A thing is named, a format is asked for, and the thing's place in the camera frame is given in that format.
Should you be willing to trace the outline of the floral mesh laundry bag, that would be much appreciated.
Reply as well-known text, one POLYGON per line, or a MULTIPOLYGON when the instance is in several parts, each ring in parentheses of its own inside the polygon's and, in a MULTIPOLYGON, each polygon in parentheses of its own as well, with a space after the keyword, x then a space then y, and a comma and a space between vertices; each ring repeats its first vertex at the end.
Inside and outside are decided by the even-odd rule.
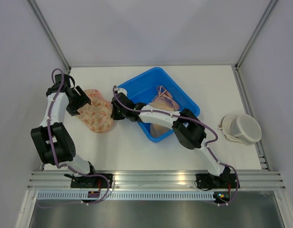
POLYGON ((108 132, 113 126, 111 103, 105 100, 98 90, 87 89, 84 92, 91 100, 91 104, 80 108, 77 118, 95 133, 108 132))

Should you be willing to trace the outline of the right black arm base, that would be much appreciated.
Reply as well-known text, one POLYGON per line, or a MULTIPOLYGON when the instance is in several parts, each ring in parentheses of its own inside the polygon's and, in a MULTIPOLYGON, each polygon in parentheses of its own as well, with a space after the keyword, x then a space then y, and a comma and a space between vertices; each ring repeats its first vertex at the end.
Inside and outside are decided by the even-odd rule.
POLYGON ((225 180, 209 173, 199 173, 196 174, 195 184, 200 190, 240 188, 240 183, 234 173, 229 174, 225 180))

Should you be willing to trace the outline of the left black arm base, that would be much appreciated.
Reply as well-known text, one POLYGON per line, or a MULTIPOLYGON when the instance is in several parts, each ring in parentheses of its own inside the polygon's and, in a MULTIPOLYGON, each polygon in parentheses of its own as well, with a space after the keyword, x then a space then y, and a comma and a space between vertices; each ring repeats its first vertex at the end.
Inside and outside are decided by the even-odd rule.
POLYGON ((113 174, 100 173, 108 179, 109 186, 106 180, 103 177, 83 177, 83 176, 74 176, 73 174, 64 174, 65 177, 71 179, 71 188, 81 188, 81 189, 106 189, 107 187, 111 188, 113 182, 113 174))

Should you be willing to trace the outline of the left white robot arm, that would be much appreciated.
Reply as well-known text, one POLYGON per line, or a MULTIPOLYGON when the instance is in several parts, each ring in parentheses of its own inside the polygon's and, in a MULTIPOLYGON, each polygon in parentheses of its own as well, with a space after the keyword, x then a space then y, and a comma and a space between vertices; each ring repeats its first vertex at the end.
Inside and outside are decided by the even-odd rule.
POLYGON ((30 135, 43 164, 68 168, 87 188, 98 183, 98 177, 91 162, 76 153, 73 139, 64 126, 65 114, 80 115, 79 109, 90 105, 91 100, 74 79, 67 74, 52 73, 53 85, 47 90, 47 108, 39 127, 30 135))

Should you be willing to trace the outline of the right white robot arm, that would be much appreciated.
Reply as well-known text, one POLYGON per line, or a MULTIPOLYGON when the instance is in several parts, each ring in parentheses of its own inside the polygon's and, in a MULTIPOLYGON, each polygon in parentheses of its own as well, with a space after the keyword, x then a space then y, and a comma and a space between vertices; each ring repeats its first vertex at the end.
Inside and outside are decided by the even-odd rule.
POLYGON ((218 140, 217 133, 202 123, 189 109, 167 111, 145 103, 134 103, 123 88, 113 87, 114 120, 128 119, 132 122, 156 124, 173 130, 179 143, 189 150, 199 150, 207 165, 212 184, 221 188, 228 182, 231 167, 223 163, 209 145, 218 140))

